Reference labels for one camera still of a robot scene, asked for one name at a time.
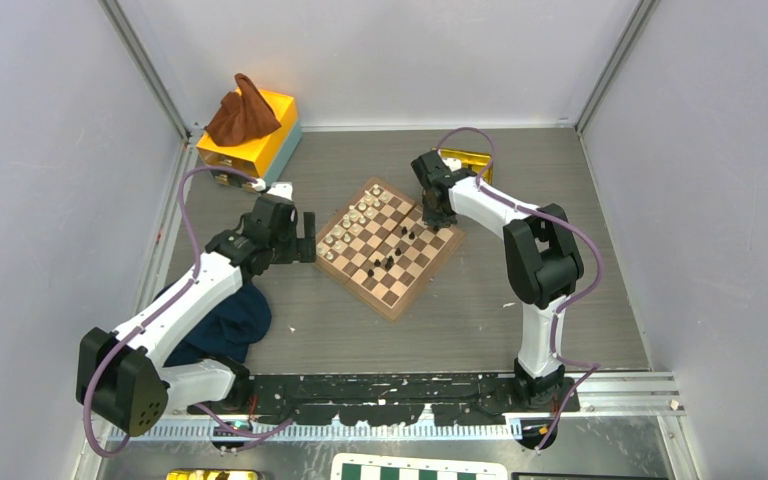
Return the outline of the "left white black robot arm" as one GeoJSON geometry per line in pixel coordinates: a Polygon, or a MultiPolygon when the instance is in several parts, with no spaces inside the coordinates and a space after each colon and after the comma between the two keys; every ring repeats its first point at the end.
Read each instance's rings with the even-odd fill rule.
{"type": "Polygon", "coordinates": [[[229,413],[245,409],[251,385],[229,360],[166,364],[173,350],[222,301],[273,264],[309,263],[315,216],[299,213],[289,182],[256,198],[241,226],[214,236],[191,269],[143,311],[111,331],[90,330],[79,346],[76,398],[84,421],[97,415],[131,437],[166,414],[215,402],[229,413]]]}

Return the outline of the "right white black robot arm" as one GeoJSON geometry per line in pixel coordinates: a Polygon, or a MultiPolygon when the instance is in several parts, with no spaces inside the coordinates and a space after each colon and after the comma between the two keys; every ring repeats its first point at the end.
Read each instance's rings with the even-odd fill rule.
{"type": "Polygon", "coordinates": [[[564,210],[521,202],[466,168],[451,169],[436,151],[417,157],[411,168],[422,188],[426,224],[449,227],[467,217],[502,239],[507,279],[523,305],[515,396],[527,410],[542,409],[564,381],[558,346],[564,314],[559,308],[584,273],[572,232],[557,223],[566,220],[564,210]]]}

